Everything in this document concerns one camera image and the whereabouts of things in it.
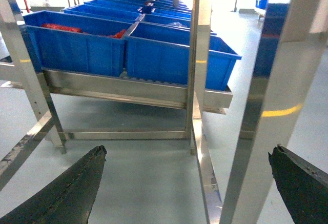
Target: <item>shelving unit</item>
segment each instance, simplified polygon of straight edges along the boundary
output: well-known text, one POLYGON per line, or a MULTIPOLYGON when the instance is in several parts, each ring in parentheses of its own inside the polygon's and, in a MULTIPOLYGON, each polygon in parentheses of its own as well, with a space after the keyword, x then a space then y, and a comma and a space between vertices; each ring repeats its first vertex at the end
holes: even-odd
POLYGON ((223 113, 223 108, 229 107, 232 98, 230 90, 205 90, 210 1, 193 0, 186 87, 127 78, 42 71, 40 66, 32 65, 24 47, 20 29, 25 24, 21 13, 15 11, 15 0, 0 0, 0 30, 13 60, 13 64, 0 64, 0 75, 4 76, 1 78, 22 83, 38 119, 37 125, 8 154, 6 158, 10 160, 0 161, 0 180, 4 178, 4 184, 9 181, 47 132, 63 153, 68 138, 185 138, 190 139, 191 152, 196 154, 207 223, 256 223, 273 181, 268 152, 277 143, 283 146, 288 144, 326 48, 326 0, 292 0, 270 75, 252 77, 223 208, 201 119, 203 110, 223 113), (183 128, 156 130, 65 131, 50 92, 186 109, 186 125, 183 128))
POLYGON ((13 64, 0 64, 1 79, 21 83, 38 120, 45 114, 51 114, 54 127, 49 131, 49 137, 62 153, 66 152, 67 139, 191 139, 191 153, 197 155, 207 219, 209 223, 218 222, 220 211, 208 206, 221 206, 221 200, 206 137, 202 131, 201 114, 203 110, 224 114, 224 108, 229 107, 233 95, 229 88, 225 91, 205 90, 211 22, 210 1, 193 0, 188 85, 183 86, 42 70, 41 66, 33 65, 30 60, 20 33, 25 23, 21 13, 15 10, 15 0, 0 0, 0 30, 13 60, 13 64), (186 125, 171 129, 65 131, 50 93, 186 109, 186 125))

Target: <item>shelf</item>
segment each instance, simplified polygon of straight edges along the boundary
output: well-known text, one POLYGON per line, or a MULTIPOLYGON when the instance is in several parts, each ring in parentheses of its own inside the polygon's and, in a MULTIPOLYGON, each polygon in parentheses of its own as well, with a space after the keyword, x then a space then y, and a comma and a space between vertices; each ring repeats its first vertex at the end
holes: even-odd
MULTIPOLYGON (((0 79, 19 82, 15 72, 13 64, 0 63, 0 79)), ((44 74, 52 93, 175 109, 185 109, 187 106, 188 89, 184 85, 58 70, 44 70, 44 74)), ((228 88, 226 91, 206 89, 204 110, 224 114, 223 108, 229 108, 232 97, 228 88)))

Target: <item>blue bin rim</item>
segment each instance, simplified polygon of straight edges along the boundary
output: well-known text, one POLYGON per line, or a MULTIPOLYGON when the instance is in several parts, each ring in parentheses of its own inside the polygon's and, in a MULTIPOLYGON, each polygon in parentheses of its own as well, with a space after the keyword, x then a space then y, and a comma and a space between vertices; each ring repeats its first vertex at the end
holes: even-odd
POLYGON ((90 7, 90 8, 97 7, 97 8, 101 8, 101 9, 104 9, 104 10, 116 10, 116 11, 123 11, 123 12, 128 12, 128 13, 135 13, 135 14, 138 14, 138 16, 136 17, 135 21, 138 21, 139 18, 142 16, 142 13, 139 13, 139 12, 119 10, 119 9, 110 8, 110 7, 108 7, 108 8, 107 7, 99 7, 99 6, 94 5, 94 4, 75 5, 75 6, 72 6, 72 7, 65 8, 63 10, 72 10, 72 9, 77 8, 79 6, 86 6, 86 7, 90 7))
MULTIPOLYGON (((164 25, 164 24, 160 24, 160 23, 150 23, 150 22, 145 22, 143 21, 143 19, 146 17, 146 16, 155 16, 155 17, 165 17, 165 15, 163 14, 163 16, 161 15, 153 15, 153 14, 141 14, 141 16, 138 18, 138 22, 141 22, 141 23, 145 23, 145 24, 156 24, 156 25, 161 25, 163 27, 168 27, 168 25, 164 25)), ((181 21, 186 21, 184 18, 171 18, 171 17, 168 17, 169 19, 176 19, 176 20, 181 20, 181 21)), ((190 28, 187 28, 187 27, 174 27, 174 28, 177 28, 177 29, 187 29, 187 30, 190 30, 190 28)), ((216 35, 217 33, 212 31, 211 30, 211 35, 216 35)))
MULTIPOLYGON (((113 20, 107 20, 107 19, 101 19, 101 18, 93 18, 93 17, 83 16, 83 15, 64 14, 64 13, 55 12, 55 11, 49 11, 49 10, 42 10, 42 11, 33 12, 31 14, 24 15, 23 18, 26 17, 26 16, 30 17, 30 16, 32 16, 34 14, 41 14, 43 12, 50 13, 50 14, 61 14, 61 15, 65 15, 65 16, 77 16, 77 17, 84 17, 84 18, 92 18, 92 19, 99 20, 99 21, 106 21, 106 22, 114 22, 114 23, 117 23, 117 21, 113 21, 113 20)), ((120 43, 120 44, 124 44, 124 35, 125 34, 122 36, 122 38, 109 38, 109 37, 101 36, 101 35, 75 33, 75 32, 70 32, 70 31, 65 31, 65 30, 58 30, 58 29, 51 29, 51 28, 43 28, 41 26, 26 25, 26 27, 27 28, 42 28, 42 29, 45 29, 45 30, 52 30, 52 31, 55 30, 55 31, 59 31, 59 32, 66 32, 66 33, 69 33, 69 34, 77 34, 77 35, 81 34, 83 36, 92 36, 92 37, 107 38, 110 41, 114 41, 114 42, 117 42, 117 43, 120 43)))
MULTIPOLYGON (((99 5, 97 3, 93 3, 93 1, 99 1, 99 0, 91 0, 91 1, 87 1, 87 2, 84 2, 84 5, 92 5, 92 6, 98 6, 99 5)), ((108 5, 106 2, 108 2, 108 0, 100 0, 100 1, 105 1, 104 3, 100 3, 100 4, 103 4, 103 5, 108 5)), ((118 4, 119 5, 119 2, 118 1, 110 1, 111 3, 114 3, 114 4, 118 4)), ((137 9, 137 11, 140 11, 142 10, 142 6, 139 6, 139 8, 137 9)))
MULTIPOLYGON (((182 45, 182 44, 176 44, 176 43, 171 43, 171 42, 164 42, 164 41, 159 41, 159 40, 154 40, 154 39, 147 39, 147 38, 140 38, 140 37, 134 37, 134 36, 131 36, 131 34, 134 32, 134 30, 138 27, 139 24, 148 24, 148 25, 153 25, 151 23, 144 23, 144 22, 135 22, 124 34, 124 36, 122 38, 124 38, 125 40, 129 40, 129 38, 133 38, 133 39, 137 39, 137 40, 146 40, 146 41, 150 41, 150 42, 156 42, 158 44, 168 44, 168 45, 171 45, 171 46, 179 46, 179 47, 190 47, 188 45, 182 45)), ((185 31, 185 32, 190 32, 189 30, 186 30, 185 28, 184 29, 180 29, 180 28, 175 28, 176 30, 181 30, 181 31, 185 31)), ((211 37, 216 37, 216 38, 219 38, 222 40, 222 38, 216 36, 216 35, 211 35, 211 37)), ((233 53, 225 53, 225 52, 220 52, 220 51, 215 51, 215 50, 209 50, 209 54, 215 54, 215 55, 222 55, 222 56, 231 56, 233 57, 234 59, 237 59, 237 60, 240 60, 241 59, 241 56, 238 55, 236 52, 235 54, 233 53)))

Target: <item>metal shelf frame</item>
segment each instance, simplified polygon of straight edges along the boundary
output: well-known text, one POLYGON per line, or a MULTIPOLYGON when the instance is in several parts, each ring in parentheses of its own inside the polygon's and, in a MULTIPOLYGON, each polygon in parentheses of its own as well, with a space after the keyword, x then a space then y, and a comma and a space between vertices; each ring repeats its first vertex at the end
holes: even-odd
MULTIPOLYGON (((283 146, 288 144, 326 49, 326 0, 292 0, 271 74, 252 78, 223 208, 201 119, 203 110, 220 110, 216 108, 217 105, 224 107, 231 98, 229 90, 220 94, 205 90, 211 21, 210 1, 193 0, 186 88, 53 70, 42 71, 40 66, 32 65, 24 47, 20 33, 20 29, 25 26, 24 20, 20 12, 16 13, 10 7, 15 5, 15 0, 0 0, 0 30, 14 63, 14 67, 11 64, 1 64, 0 74, 22 83, 39 122, 39 125, 33 128, 35 133, 31 132, 30 137, 26 137, 26 143, 34 141, 34 134, 39 137, 38 133, 42 132, 41 135, 44 136, 47 131, 52 142, 61 148, 63 153, 66 138, 190 139, 191 151, 196 155, 198 163, 207 223, 255 224, 273 181, 268 152, 271 152, 277 143, 283 146), (82 88, 76 82, 70 83, 71 79, 81 80, 85 86, 82 88), (91 88, 95 82, 115 83, 126 92, 121 93, 121 89, 104 88, 97 91, 91 88), (161 92, 155 91, 148 94, 142 91, 133 93, 133 90, 129 90, 130 85, 142 86, 140 89, 158 88, 170 95, 163 97, 161 92), (138 104, 186 108, 186 126, 171 130, 64 131, 50 96, 51 91, 138 104), (216 103, 214 98, 209 97, 211 95, 222 97, 222 100, 216 103)), ((34 149, 33 145, 31 150, 25 151, 24 148, 25 146, 18 148, 17 159, 13 158, 17 164, 10 161, 10 164, 14 165, 12 169, 2 171, 0 167, 0 179, 8 172, 10 178, 34 149)))
POLYGON ((224 114, 232 92, 205 90, 210 40, 211 0, 193 0, 188 85, 168 85, 128 78, 112 78, 56 70, 42 70, 32 64, 21 30, 25 22, 15 0, 0 0, 0 30, 13 64, 0 64, 0 74, 25 89, 37 120, 51 115, 54 127, 49 131, 53 144, 65 153, 67 139, 190 139, 191 153, 197 155, 204 206, 208 223, 220 218, 221 199, 211 157, 203 134, 203 110, 224 114), (186 109, 184 128, 134 130, 64 131, 50 93, 105 98, 115 101, 186 109))

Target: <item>metal frame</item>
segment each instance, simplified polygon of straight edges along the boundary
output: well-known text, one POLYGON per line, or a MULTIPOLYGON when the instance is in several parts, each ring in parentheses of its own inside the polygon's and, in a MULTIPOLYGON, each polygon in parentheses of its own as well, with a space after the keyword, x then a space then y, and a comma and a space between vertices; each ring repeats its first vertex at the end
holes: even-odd
MULTIPOLYGON (((109 82, 157 87, 163 90, 166 89, 170 93, 176 93, 173 96, 170 95, 168 99, 157 96, 158 94, 155 93, 150 97, 145 96, 142 92, 140 92, 140 96, 137 94, 132 95, 131 90, 128 89, 123 94, 116 93, 113 90, 104 91, 104 89, 101 89, 97 94, 99 95, 97 97, 111 100, 173 108, 186 107, 186 127, 170 130, 138 129, 130 131, 64 132, 54 109, 50 90, 58 93, 66 92, 69 95, 93 96, 95 94, 92 93, 90 85, 99 79, 101 81, 107 80, 103 79, 102 76, 85 77, 81 74, 52 70, 43 73, 40 66, 33 66, 26 48, 23 47, 24 42, 19 31, 24 28, 24 21, 20 13, 12 13, 10 8, 9 2, 14 4, 13 0, 0 0, 0 28, 15 64, 15 69, 19 73, 19 80, 22 82, 33 111, 39 120, 39 127, 35 128, 37 134, 43 127, 53 122, 55 126, 50 130, 51 139, 56 146, 61 148, 64 148, 66 136, 78 139, 191 138, 192 152, 197 155, 207 222, 220 222, 222 224, 256 223, 272 183, 271 170, 267 163, 267 152, 271 151, 277 143, 283 145, 288 143, 315 70, 326 47, 328 12, 325 9, 325 0, 292 1, 270 78, 252 79, 247 107, 253 107, 253 109, 247 108, 245 110, 227 195, 222 209, 201 119, 202 111, 207 109, 207 102, 212 107, 215 107, 216 104, 212 103, 215 102, 214 99, 207 98, 207 95, 216 94, 204 89, 211 20, 209 1, 194 0, 187 89, 179 86, 168 87, 156 83, 109 78, 109 82), (295 20, 300 16, 302 18, 301 24, 295 20), (92 80, 89 83, 90 85, 83 90, 81 87, 75 87, 68 82, 62 81, 63 76, 69 76, 69 79, 85 78, 92 80)), ((9 69, 12 69, 12 66, 8 64, 0 65, 1 73, 9 69)), ((12 77, 14 80, 17 78, 17 75, 9 73, 5 76, 12 77)), ((12 166, 13 170, 9 170, 11 176, 17 171, 26 157, 21 153, 18 153, 18 155, 15 160, 17 166, 12 166)))
POLYGON ((205 90, 211 22, 210 0, 194 0, 193 3, 187 87, 128 78, 111 78, 55 70, 42 71, 40 66, 31 63, 20 32, 25 28, 24 20, 20 13, 15 13, 10 5, 15 5, 15 0, 0 0, 2 8, 0 28, 14 65, 0 64, 0 74, 8 80, 22 83, 39 122, 44 119, 41 117, 42 114, 51 113, 55 124, 55 128, 50 131, 53 143, 65 148, 66 138, 191 139, 191 151, 198 155, 204 206, 208 212, 207 220, 208 223, 214 223, 214 218, 217 223, 220 212, 215 213, 215 211, 218 205, 221 207, 221 200, 206 137, 202 131, 201 113, 206 110, 224 114, 224 108, 230 105, 232 93, 229 88, 225 91, 205 90), (113 129, 63 131, 50 92, 186 109, 186 126, 152 130, 140 128, 119 131, 113 129))
POLYGON ((268 152, 288 144, 327 38, 326 0, 292 0, 270 76, 252 77, 222 224, 257 222, 273 182, 268 152))
MULTIPOLYGON (((8 16, 10 13, 11 11, 4 10, 4 17, 8 16)), ((194 92, 193 82, 195 79, 197 80, 197 85, 195 89, 197 92, 197 98, 198 100, 200 100, 199 103, 201 106, 201 110, 204 106, 204 110, 206 111, 218 114, 225 114, 224 108, 228 108, 230 106, 230 102, 232 99, 232 93, 229 88, 227 88, 225 91, 204 90, 210 35, 210 19, 211 4, 209 3, 209 0, 195 0, 192 18, 193 28, 191 33, 191 58, 188 87, 171 84, 163 85, 161 83, 146 82, 142 80, 128 78, 112 78, 107 76, 105 77, 86 75, 80 73, 70 73, 54 70, 45 70, 43 71, 43 75, 40 71, 40 73, 38 74, 41 76, 42 79, 44 76, 45 81, 43 80, 43 83, 47 83, 48 85, 48 87, 45 86, 45 88, 48 89, 48 92, 50 91, 52 93, 97 97, 115 101, 123 101, 127 103, 187 109, 186 127, 184 129, 185 133, 183 138, 190 138, 192 128, 192 99, 194 92), (202 8, 200 16, 198 16, 199 4, 202 8), (194 62, 196 63, 196 69, 198 69, 197 71, 195 71, 195 78, 193 77, 194 62)), ((13 80, 14 82, 16 82, 16 75, 7 71, 12 70, 12 72, 15 72, 16 66, 21 64, 22 63, 18 62, 17 60, 14 61, 15 68, 10 68, 10 65, 8 64, 0 64, 0 74, 5 73, 5 77, 12 78, 9 80, 13 80)), ((32 71, 32 69, 28 70, 26 73, 28 73, 27 76, 34 75, 34 71, 32 71)), ((24 85, 25 81, 22 80, 22 83, 24 89, 28 91, 29 88, 24 85)), ((60 135, 63 134, 63 130, 61 128, 59 128, 58 131, 60 135)), ((79 135, 74 136, 74 131, 70 131, 70 137, 82 138, 80 131, 77 132, 79 133, 79 135)), ((126 132, 129 134, 133 133, 130 130, 126 130, 126 132)), ((161 133, 161 129, 154 130, 154 138, 162 138, 161 133)), ((86 135, 86 138, 89 139, 92 134, 94 134, 95 138, 97 138, 99 133, 98 131, 85 131, 83 134, 86 135)), ((181 138, 180 134, 176 134, 176 136, 174 136, 174 134, 176 133, 171 133, 170 138, 181 138)), ((135 130, 135 136, 133 137, 133 139, 143 139, 144 137, 145 136, 142 135, 139 131, 135 130)), ((117 139, 117 136, 113 133, 112 130, 108 130, 106 139, 117 139)))
POLYGON ((54 119, 48 111, 0 161, 0 191, 32 154, 54 124, 54 119))

